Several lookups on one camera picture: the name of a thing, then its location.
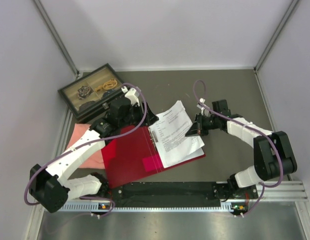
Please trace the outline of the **single printed paper sheet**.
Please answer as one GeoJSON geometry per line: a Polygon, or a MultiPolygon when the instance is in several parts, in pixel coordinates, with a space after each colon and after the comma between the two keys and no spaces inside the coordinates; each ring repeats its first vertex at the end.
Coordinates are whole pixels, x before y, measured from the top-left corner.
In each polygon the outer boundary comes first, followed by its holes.
{"type": "Polygon", "coordinates": [[[162,165],[164,168],[169,168],[175,165],[178,165],[180,163],[198,158],[198,157],[203,157],[205,155],[204,151],[202,148],[199,148],[198,150],[194,151],[193,153],[187,155],[184,158],[180,158],[177,156],[174,156],[173,158],[162,160],[162,165]]]}

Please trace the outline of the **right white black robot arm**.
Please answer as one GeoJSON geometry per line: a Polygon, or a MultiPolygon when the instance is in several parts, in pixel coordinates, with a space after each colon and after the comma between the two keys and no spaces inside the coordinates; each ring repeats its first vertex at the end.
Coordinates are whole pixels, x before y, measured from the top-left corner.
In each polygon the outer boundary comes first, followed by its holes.
{"type": "Polygon", "coordinates": [[[225,99],[212,102],[212,108],[201,98],[186,137],[207,136],[212,130],[221,130],[239,138],[253,149],[253,165],[227,179],[228,192],[240,198],[247,187],[297,171],[297,162],[288,135],[283,131],[270,131],[256,126],[239,114],[232,114],[225,99]]]}

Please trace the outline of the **stack of printed papers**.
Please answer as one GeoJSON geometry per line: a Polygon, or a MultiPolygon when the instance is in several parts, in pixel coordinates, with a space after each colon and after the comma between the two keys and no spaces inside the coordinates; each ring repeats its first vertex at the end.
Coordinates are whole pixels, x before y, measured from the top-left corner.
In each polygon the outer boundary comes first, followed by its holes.
{"type": "Polygon", "coordinates": [[[156,147],[161,163],[162,160],[175,156],[183,159],[205,145],[199,136],[185,136],[192,126],[192,121],[180,100],[157,116],[159,120],[149,129],[157,138],[156,147]]]}

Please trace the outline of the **metal folder clip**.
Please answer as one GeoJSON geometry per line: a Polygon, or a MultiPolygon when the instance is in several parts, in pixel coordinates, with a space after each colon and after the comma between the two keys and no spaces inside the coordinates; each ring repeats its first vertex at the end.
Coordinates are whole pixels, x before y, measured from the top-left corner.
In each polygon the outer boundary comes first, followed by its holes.
{"type": "Polygon", "coordinates": [[[157,150],[157,146],[156,146],[157,137],[150,129],[148,129],[148,132],[149,132],[149,136],[150,136],[151,142],[153,144],[153,147],[154,147],[155,150],[157,150]]]}

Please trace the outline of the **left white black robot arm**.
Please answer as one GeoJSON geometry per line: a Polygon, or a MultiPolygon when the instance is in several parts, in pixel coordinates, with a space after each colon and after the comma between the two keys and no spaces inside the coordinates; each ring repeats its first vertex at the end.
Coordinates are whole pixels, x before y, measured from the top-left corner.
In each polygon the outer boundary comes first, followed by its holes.
{"type": "Polygon", "coordinates": [[[57,212],[69,200],[92,196],[104,198],[109,187],[101,174],[91,173],[75,179],[70,176],[94,153],[122,137],[123,128],[132,126],[137,130],[158,120],[146,102],[139,103],[126,97],[114,100],[105,115],[95,120],[62,155],[44,166],[36,164],[32,167],[27,193],[50,213],[57,212]]]}

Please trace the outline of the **red plastic folder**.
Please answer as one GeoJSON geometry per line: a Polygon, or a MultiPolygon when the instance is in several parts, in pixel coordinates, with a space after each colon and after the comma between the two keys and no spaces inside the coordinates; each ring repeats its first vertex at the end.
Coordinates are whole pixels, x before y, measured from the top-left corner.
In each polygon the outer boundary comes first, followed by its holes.
{"type": "Polygon", "coordinates": [[[147,127],[113,139],[102,150],[108,186],[111,189],[135,182],[206,156],[197,150],[186,160],[165,168],[147,127]]]}

